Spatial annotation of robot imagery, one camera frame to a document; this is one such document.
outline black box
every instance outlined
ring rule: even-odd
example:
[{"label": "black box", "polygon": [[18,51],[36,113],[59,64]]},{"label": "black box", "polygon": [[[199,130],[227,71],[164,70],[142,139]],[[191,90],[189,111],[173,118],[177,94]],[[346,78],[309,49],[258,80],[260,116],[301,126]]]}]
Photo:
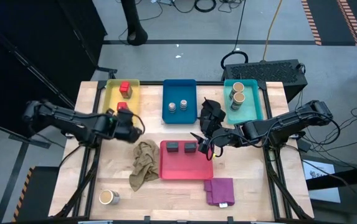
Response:
[{"label": "black box", "polygon": [[[296,68],[298,65],[297,59],[226,65],[221,79],[282,82],[286,100],[290,102],[307,85],[304,73]],[[285,68],[288,68],[288,72],[282,72]]]}]

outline gray floor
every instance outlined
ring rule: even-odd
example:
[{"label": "gray floor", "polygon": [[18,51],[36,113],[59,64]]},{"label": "gray floor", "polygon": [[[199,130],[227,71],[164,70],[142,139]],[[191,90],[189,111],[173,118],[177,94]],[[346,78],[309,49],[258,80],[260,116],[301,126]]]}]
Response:
[{"label": "gray floor", "polygon": [[[192,0],[177,0],[181,10],[191,7]],[[265,40],[269,23],[278,1],[247,0],[240,39]],[[117,40],[125,30],[125,19],[121,6],[112,0],[94,0],[104,26],[109,33],[105,40]],[[151,40],[161,39],[214,39],[234,40],[239,25],[240,8],[231,14],[212,11],[203,14],[193,11],[180,14],[173,7],[163,5],[163,14],[143,27]],[[160,8],[143,0],[138,5],[142,19],[155,16]],[[280,14],[271,34],[272,40],[313,40],[301,1],[284,0]],[[221,58],[233,49],[233,45],[104,45],[99,66],[116,68],[118,78],[138,78],[140,80],[164,80],[166,78],[195,78],[196,80],[219,80],[222,68]],[[238,45],[249,55],[250,62],[262,59],[263,45]],[[357,107],[357,47],[322,47],[316,45],[270,45],[266,60],[297,58],[307,66],[308,86],[304,89],[303,102],[325,101],[334,114],[335,121],[341,123],[349,118],[350,110]],[[232,57],[227,63],[240,63],[241,57]],[[107,74],[95,72],[93,80],[105,80]],[[293,109],[297,98],[289,107]],[[332,126],[310,128],[317,140],[325,138]],[[65,144],[64,137],[54,128],[42,132],[48,138]],[[0,200],[11,173],[20,143],[7,138],[0,132]],[[341,146],[357,141],[357,122],[343,130],[339,141],[331,146]],[[357,163],[357,144],[332,151],[332,155],[347,162]],[[4,222],[12,219],[24,178],[31,166],[56,166],[62,158],[62,149],[52,145],[50,149],[30,146],[21,173],[14,188]],[[357,217],[315,210],[317,219],[334,222],[357,223]]]}]

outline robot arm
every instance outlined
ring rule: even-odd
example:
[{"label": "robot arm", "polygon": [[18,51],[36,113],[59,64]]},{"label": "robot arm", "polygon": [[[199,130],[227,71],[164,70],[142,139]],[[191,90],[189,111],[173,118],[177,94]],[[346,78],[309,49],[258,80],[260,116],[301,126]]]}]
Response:
[{"label": "robot arm", "polygon": [[289,136],[299,133],[308,126],[329,124],[332,117],[324,102],[313,100],[295,111],[268,120],[253,120],[235,124],[235,129],[222,127],[221,121],[224,118],[219,119],[218,124],[213,119],[207,119],[201,126],[205,139],[193,133],[192,135],[198,139],[198,150],[204,154],[208,154],[209,148],[214,145],[218,147],[256,146],[255,144],[263,138],[268,138],[272,146],[279,146],[286,143]]},{"label": "robot arm", "polygon": [[31,101],[23,120],[29,123],[30,128],[38,123],[53,125],[64,133],[73,134],[81,145],[95,147],[96,137],[134,143],[143,131],[133,126],[133,116],[129,110],[119,110],[117,115],[113,110],[84,114],[50,102]]}]

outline hazard stripe tape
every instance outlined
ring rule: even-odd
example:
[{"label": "hazard stripe tape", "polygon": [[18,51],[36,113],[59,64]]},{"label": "hazard stripe tape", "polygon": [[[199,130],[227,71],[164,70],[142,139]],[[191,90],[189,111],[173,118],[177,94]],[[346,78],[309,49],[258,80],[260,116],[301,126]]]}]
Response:
[{"label": "hazard stripe tape", "polygon": [[24,184],[23,184],[21,196],[19,197],[19,201],[17,201],[14,216],[12,217],[12,222],[16,222],[16,220],[17,220],[17,216],[19,215],[19,210],[21,209],[22,204],[23,204],[24,194],[26,193],[27,187],[29,186],[29,181],[30,181],[30,178],[31,178],[34,168],[35,167],[30,167],[30,169],[27,173],[26,180],[24,181]]},{"label": "hazard stripe tape", "polygon": [[351,11],[350,6],[347,3],[347,0],[336,0],[343,17],[346,20],[347,26],[350,29],[351,34],[357,45],[357,19],[355,18],[353,12]]},{"label": "hazard stripe tape", "polygon": [[302,0],[302,5],[303,5],[304,12],[305,12],[305,16],[306,16],[307,21],[308,21],[308,25],[310,25],[310,28],[311,28],[311,33],[314,36],[314,41],[315,41],[315,43],[317,45],[322,45],[321,38],[320,38],[320,35],[318,33],[318,29],[315,26],[314,18],[313,18],[313,15],[311,13],[310,7],[308,6],[307,0]]}]

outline white paper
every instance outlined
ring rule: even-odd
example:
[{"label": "white paper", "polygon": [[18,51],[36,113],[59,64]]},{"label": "white paper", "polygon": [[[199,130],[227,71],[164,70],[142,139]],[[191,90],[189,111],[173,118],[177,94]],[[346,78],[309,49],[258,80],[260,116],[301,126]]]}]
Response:
[{"label": "white paper", "polygon": [[226,208],[228,207],[228,203],[220,203],[220,208]]},{"label": "white paper", "polygon": [[[314,162],[314,161],[307,161],[307,162],[313,164],[314,166],[327,172],[328,174],[335,173],[335,167],[332,164],[326,164],[326,163]],[[322,171],[308,165],[305,162],[303,162],[303,168],[304,168],[304,176],[306,180],[326,175]],[[340,203],[340,195],[337,187],[331,189],[322,189],[322,190],[309,190],[308,194],[310,195],[311,199]]]}]

